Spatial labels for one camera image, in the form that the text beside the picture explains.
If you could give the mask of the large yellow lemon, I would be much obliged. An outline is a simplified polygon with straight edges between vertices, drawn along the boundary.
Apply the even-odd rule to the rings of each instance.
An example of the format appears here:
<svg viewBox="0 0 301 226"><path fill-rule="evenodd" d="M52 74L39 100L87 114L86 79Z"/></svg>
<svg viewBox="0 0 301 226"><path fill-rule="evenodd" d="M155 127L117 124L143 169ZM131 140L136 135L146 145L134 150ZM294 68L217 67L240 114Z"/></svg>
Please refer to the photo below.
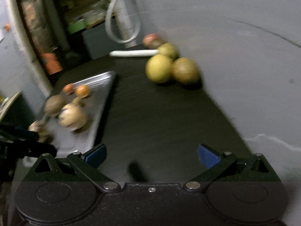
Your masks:
<svg viewBox="0 0 301 226"><path fill-rule="evenodd" d="M171 77L173 61L164 55L157 54L151 57L146 66L147 78L155 83L164 83Z"/></svg>

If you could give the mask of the olive green round fruit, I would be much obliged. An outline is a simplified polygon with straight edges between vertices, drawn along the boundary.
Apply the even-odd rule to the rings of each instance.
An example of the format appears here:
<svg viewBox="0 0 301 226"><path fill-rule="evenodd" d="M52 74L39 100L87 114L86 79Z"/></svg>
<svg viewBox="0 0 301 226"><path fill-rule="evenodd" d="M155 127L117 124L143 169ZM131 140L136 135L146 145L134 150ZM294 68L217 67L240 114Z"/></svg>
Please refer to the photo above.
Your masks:
<svg viewBox="0 0 301 226"><path fill-rule="evenodd" d="M178 58L173 62L172 76L180 83L194 83L201 77L198 65L189 58Z"/></svg>

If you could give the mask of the cream striped pepino melon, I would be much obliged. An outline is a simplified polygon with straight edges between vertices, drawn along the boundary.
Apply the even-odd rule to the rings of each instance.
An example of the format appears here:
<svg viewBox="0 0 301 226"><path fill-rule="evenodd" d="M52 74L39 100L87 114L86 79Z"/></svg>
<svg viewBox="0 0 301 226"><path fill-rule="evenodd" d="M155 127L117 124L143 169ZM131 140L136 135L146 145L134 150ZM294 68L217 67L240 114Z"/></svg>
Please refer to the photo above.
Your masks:
<svg viewBox="0 0 301 226"><path fill-rule="evenodd" d="M58 123L71 131L82 128L87 122L87 116L82 108L73 103L66 104L58 115Z"/></svg>

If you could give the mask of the white tube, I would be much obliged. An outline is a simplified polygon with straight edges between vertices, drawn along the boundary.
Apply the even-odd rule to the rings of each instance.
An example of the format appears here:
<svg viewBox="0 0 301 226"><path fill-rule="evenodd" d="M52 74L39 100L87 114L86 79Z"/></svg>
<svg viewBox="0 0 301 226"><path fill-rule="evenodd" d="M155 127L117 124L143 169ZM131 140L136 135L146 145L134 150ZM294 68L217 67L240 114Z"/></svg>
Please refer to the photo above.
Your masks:
<svg viewBox="0 0 301 226"><path fill-rule="evenodd" d="M109 53L109 56L121 58L152 57L158 52L159 50L114 50Z"/></svg>

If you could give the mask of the brown kiwi fruit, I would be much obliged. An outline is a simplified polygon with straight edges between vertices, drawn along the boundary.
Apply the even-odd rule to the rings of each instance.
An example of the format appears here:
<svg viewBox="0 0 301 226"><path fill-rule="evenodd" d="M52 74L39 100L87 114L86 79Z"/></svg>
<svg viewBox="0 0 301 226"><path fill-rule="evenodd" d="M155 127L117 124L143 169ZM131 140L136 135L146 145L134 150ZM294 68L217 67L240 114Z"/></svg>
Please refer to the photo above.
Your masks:
<svg viewBox="0 0 301 226"><path fill-rule="evenodd" d="M159 48L161 45L163 45L165 43L167 43L167 42L164 39L155 38L149 43L148 47L152 50L156 50L157 48Z"/></svg>

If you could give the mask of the small green yellow fruit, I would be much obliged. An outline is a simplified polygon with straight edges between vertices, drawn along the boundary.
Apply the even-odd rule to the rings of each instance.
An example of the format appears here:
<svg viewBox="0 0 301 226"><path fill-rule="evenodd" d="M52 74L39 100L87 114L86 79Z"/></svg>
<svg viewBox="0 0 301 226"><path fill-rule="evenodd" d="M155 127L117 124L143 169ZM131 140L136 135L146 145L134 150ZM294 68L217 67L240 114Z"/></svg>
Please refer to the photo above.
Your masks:
<svg viewBox="0 0 301 226"><path fill-rule="evenodd" d="M158 53L161 55L165 55L166 57L169 57L172 60L175 60L179 55L177 48L170 42L164 43L161 46L159 46Z"/></svg>

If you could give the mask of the grey cabinet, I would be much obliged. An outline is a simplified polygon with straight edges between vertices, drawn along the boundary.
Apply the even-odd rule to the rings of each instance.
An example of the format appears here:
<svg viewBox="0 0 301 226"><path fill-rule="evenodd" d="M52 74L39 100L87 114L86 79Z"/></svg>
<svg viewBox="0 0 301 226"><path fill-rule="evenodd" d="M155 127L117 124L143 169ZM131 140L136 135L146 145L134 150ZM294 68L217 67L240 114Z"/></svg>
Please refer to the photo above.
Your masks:
<svg viewBox="0 0 301 226"><path fill-rule="evenodd" d="M87 29L82 33L84 42L92 59L108 55L114 50L124 50L125 46L114 42L109 38L105 30L105 24Z"/></svg>

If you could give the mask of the silver metal tray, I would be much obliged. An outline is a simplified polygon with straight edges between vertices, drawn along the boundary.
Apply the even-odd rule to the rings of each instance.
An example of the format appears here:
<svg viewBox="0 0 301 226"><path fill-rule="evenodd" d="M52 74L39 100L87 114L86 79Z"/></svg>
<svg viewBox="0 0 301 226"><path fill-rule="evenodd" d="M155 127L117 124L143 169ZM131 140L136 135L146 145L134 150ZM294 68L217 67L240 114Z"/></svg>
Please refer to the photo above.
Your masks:
<svg viewBox="0 0 301 226"><path fill-rule="evenodd" d="M108 71L73 82L72 94L60 92L47 101L47 106L52 104L58 110L56 115L45 113L42 120L29 126L29 131L38 133L40 147L54 146L57 158L93 148L115 78L116 73Z"/></svg>

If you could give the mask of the large brown oval fruit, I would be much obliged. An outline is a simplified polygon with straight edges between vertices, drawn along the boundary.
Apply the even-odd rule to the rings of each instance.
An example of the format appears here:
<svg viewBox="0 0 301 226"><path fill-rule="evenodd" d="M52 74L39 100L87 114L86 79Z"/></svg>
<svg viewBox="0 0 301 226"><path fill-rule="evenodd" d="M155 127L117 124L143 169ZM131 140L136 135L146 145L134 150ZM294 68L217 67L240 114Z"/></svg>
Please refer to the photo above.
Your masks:
<svg viewBox="0 0 301 226"><path fill-rule="evenodd" d="M49 117L57 116L66 104L67 100L64 96L60 94L54 95L46 101L44 105L44 112Z"/></svg>

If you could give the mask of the orange tangerine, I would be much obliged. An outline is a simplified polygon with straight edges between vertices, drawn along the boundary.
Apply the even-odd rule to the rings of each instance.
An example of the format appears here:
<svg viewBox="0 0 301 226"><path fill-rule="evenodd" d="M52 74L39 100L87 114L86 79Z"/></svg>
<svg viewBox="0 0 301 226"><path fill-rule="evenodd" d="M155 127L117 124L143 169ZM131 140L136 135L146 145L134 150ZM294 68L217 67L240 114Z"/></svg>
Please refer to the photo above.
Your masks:
<svg viewBox="0 0 301 226"><path fill-rule="evenodd" d="M63 88L63 92L66 94L66 95L71 95L74 93L74 87L73 87L73 84L67 84L64 86Z"/></svg>
<svg viewBox="0 0 301 226"><path fill-rule="evenodd" d="M90 94L90 88L87 85L79 85L75 90L75 94L78 97L87 97Z"/></svg>

